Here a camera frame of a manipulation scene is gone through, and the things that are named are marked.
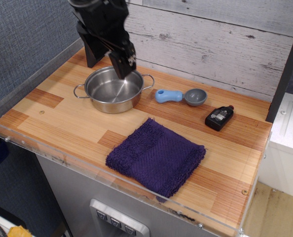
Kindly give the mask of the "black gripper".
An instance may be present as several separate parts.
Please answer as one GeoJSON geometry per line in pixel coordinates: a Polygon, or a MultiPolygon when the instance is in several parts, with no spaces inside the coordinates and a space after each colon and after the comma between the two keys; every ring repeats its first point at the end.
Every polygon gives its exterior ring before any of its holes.
{"type": "Polygon", "coordinates": [[[124,23],[129,15],[124,0],[70,0],[78,18],[76,30],[87,62],[99,62],[107,51],[119,79],[136,70],[136,51],[124,23]]]}

